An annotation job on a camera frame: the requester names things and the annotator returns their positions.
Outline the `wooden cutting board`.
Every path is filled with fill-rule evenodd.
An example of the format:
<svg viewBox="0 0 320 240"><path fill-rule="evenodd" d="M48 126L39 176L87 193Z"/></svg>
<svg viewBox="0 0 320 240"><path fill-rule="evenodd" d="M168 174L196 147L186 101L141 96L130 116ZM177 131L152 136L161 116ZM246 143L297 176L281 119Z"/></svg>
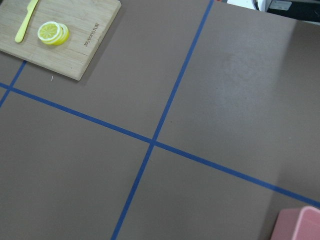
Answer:
<svg viewBox="0 0 320 240"><path fill-rule="evenodd" d="M40 0L22 42L15 36L27 15L28 0L4 0L0 5L0 50L79 81L121 8L118 0ZM39 27L55 21L65 24L69 38L47 45L37 36Z"/></svg>

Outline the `yellow lemon slices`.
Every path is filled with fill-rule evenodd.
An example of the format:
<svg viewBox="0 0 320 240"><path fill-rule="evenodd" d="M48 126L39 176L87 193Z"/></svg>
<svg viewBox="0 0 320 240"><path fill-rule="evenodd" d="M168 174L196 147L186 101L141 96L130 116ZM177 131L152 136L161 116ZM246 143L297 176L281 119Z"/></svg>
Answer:
<svg viewBox="0 0 320 240"><path fill-rule="evenodd" d="M69 36L68 27L56 21L43 23L37 31L37 37L46 45L62 45L68 40Z"/></svg>

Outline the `yellow plastic knife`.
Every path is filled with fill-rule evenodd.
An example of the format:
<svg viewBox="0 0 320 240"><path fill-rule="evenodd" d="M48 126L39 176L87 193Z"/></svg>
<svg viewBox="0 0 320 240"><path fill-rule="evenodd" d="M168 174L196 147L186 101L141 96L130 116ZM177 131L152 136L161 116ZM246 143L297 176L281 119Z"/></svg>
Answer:
<svg viewBox="0 0 320 240"><path fill-rule="evenodd" d="M37 4L38 4L38 0L31 0L28 5L27 5L27 13L15 35L15 38L14 38L14 41L16 43L20 43L22 42L22 40L24 39L24 36L25 36L25 33L26 33L26 30L28 28L28 24L30 22L30 19L32 17L32 14L33 14L33 11L35 10Z"/></svg>

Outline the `pink plastic bin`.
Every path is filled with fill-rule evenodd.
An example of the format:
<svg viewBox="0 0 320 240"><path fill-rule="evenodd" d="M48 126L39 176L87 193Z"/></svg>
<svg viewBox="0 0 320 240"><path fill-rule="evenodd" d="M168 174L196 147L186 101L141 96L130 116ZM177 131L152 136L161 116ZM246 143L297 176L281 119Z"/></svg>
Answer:
<svg viewBox="0 0 320 240"><path fill-rule="evenodd" d="M312 206L282 209L271 240L319 240L320 210Z"/></svg>

